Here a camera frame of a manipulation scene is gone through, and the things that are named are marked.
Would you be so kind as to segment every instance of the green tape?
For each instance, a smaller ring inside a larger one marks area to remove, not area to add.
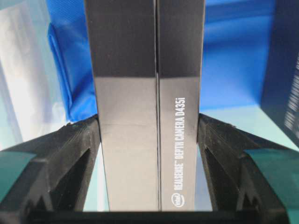
[[[299,223],[299,153],[294,150],[246,150],[286,208],[291,224]]]
[[[35,154],[0,152],[0,202]]]

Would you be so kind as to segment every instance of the blue background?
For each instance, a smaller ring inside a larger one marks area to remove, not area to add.
[[[97,113],[82,0],[47,0],[67,119]],[[275,0],[206,0],[200,110],[260,103]]]

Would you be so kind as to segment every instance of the box spine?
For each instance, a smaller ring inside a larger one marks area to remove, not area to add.
[[[203,0],[157,0],[162,211],[194,210]]]

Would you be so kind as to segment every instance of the intel logo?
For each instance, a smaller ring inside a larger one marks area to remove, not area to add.
[[[180,195],[179,193],[174,193],[171,196],[171,201],[172,201],[173,205],[176,206],[177,208],[181,208],[185,204],[184,196]]]

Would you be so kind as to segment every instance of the black box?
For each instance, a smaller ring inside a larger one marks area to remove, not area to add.
[[[157,0],[162,211],[194,210],[204,0]]]
[[[261,108],[299,146],[299,1],[277,0]]]
[[[111,211],[157,211],[156,5],[86,0]]]

